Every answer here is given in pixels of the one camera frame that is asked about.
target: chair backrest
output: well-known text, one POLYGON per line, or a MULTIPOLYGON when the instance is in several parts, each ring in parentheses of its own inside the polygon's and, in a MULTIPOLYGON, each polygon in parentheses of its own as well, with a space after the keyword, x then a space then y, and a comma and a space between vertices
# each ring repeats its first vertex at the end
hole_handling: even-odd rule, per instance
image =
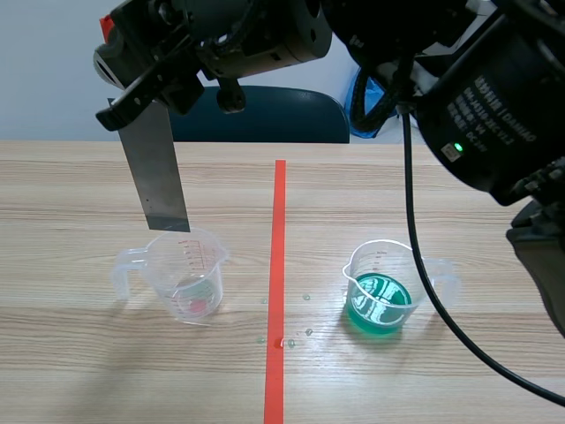
POLYGON ((322 93, 284 87, 243 86, 246 107, 220 111, 218 87, 207 87, 186 116, 170 112, 175 141, 349 143, 342 106, 322 93))

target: red tape line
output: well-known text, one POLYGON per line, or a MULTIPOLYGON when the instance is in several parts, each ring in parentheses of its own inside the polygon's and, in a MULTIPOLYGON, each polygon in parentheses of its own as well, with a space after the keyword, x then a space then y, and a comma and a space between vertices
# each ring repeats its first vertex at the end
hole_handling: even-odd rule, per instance
POLYGON ((284 423, 284 226, 286 224, 286 161, 275 162, 275 194, 268 283, 265 424, 284 423))

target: wooden table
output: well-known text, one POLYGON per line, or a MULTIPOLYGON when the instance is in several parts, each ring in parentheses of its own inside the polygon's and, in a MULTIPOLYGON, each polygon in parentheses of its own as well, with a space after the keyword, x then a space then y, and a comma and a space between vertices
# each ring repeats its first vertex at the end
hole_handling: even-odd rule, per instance
MULTIPOLYGON (((209 327, 171 319, 116 253, 146 227, 118 143, 0 143, 0 421, 262 423, 275 159, 287 160, 288 423, 563 423, 565 409, 495 375, 421 307, 377 340, 343 318, 341 267, 369 239, 407 241, 400 146, 184 144, 193 225, 231 253, 209 327), (308 294, 310 300, 304 300, 308 294), (307 336, 305 331, 313 333, 307 336)), ((423 252, 455 262, 453 316, 521 375, 565 393, 565 340, 504 238, 500 208, 415 151, 423 252)))

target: plastic measuring cup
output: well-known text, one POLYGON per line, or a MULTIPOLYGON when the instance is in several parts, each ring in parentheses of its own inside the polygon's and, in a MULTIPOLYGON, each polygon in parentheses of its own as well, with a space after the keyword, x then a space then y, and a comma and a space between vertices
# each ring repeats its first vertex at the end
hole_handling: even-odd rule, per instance
POLYGON ((122 251, 110 279, 119 299, 128 299, 127 273, 137 270, 182 322, 195 322, 222 300, 220 265, 228 255, 209 232, 166 232, 140 249, 122 251))
MULTIPOLYGON (((450 261, 424 259, 434 287, 441 284, 441 302, 453 305, 461 281, 450 261)), ((424 301, 412 249, 394 240, 372 240, 355 249, 343 267, 349 281, 345 307, 361 329, 387 333, 400 329, 424 301)))

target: metal blade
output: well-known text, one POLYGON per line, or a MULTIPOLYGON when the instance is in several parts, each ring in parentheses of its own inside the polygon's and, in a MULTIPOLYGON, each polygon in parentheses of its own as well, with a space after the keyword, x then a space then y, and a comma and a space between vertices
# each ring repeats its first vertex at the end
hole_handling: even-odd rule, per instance
POLYGON ((149 229, 190 232, 167 109, 152 102, 118 133, 149 229))

